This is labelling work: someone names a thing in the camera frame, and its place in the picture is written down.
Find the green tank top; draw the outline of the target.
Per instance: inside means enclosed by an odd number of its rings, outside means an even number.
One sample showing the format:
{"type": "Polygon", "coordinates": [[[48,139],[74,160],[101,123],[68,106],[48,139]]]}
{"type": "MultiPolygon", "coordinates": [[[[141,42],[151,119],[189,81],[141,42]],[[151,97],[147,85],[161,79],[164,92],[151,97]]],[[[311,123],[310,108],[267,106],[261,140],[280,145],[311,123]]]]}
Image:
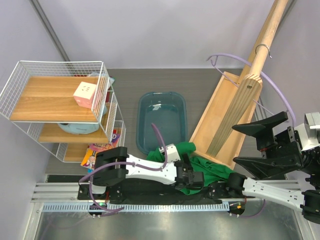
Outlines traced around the green tank top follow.
{"type": "MultiPolygon", "coordinates": [[[[175,146],[180,158],[182,158],[182,154],[188,154],[193,170],[196,172],[203,172],[204,187],[208,187],[214,182],[227,181],[230,174],[235,172],[226,165],[214,163],[200,156],[193,155],[193,152],[196,151],[196,146],[193,142],[180,142],[175,146]]],[[[154,151],[150,151],[146,159],[159,163],[165,161],[165,157],[160,153],[158,148],[154,151]]],[[[190,190],[187,188],[183,188],[180,191],[185,195],[194,195],[200,192],[200,190],[190,190]]]]}

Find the lilac plastic clothes hanger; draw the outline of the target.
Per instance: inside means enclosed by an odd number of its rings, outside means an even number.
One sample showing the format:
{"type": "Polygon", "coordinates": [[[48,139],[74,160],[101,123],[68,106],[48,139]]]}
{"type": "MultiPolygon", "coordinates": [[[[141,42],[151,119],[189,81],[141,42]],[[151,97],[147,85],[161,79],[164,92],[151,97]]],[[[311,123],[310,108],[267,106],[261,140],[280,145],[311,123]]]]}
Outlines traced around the lilac plastic clothes hanger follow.
{"type": "MultiPolygon", "coordinates": [[[[212,55],[210,55],[206,61],[210,61],[211,65],[219,70],[218,67],[216,67],[217,65],[217,61],[219,57],[227,57],[227,58],[231,58],[234,60],[237,60],[241,63],[243,63],[245,66],[251,67],[252,63],[250,63],[248,60],[245,60],[239,56],[233,55],[233,54],[229,54],[229,53],[214,53],[212,55]]],[[[284,94],[282,93],[282,91],[278,88],[278,86],[270,79],[270,77],[268,75],[266,75],[263,71],[260,73],[260,75],[262,76],[262,78],[264,80],[266,80],[269,85],[271,85],[271,87],[273,88],[273,90],[278,94],[278,96],[280,97],[280,99],[282,100],[283,104],[285,105],[290,117],[291,117],[291,122],[292,122],[292,126],[296,127],[297,125],[297,119],[296,119],[296,115],[291,107],[291,105],[289,104],[288,100],[286,99],[286,97],[284,96],[284,94]]]]}

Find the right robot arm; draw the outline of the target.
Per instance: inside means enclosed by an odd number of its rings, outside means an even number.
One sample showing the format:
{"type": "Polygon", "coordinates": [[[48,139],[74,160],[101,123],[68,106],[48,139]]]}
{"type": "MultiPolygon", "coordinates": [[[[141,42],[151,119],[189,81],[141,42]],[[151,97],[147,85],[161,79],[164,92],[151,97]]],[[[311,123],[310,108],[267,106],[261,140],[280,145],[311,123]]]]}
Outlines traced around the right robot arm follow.
{"type": "Polygon", "coordinates": [[[233,161],[254,177],[231,173],[226,193],[233,198],[239,195],[262,198],[300,212],[315,224],[320,222],[320,114],[306,113],[304,122],[297,127],[274,134],[273,129],[288,120],[284,111],[263,120],[237,124],[233,130],[256,139],[261,157],[235,157],[233,161]],[[264,180],[290,172],[301,171],[309,175],[305,180],[311,190],[289,190],[264,180]]]}

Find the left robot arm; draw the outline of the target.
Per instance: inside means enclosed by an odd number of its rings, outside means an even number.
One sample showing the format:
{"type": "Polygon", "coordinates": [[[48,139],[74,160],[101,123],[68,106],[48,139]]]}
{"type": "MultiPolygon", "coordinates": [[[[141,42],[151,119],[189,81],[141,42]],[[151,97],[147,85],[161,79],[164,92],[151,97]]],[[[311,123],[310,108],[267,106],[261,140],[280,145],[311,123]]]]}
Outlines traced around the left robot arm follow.
{"type": "Polygon", "coordinates": [[[176,190],[201,190],[204,187],[204,173],[194,171],[189,156],[179,156],[175,145],[159,149],[166,162],[154,162],[127,154],[126,147],[116,147],[97,154],[95,170],[89,180],[89,194],[100,200],[112,187],[125,179],[142,179],[173,186],[176,190]]]}

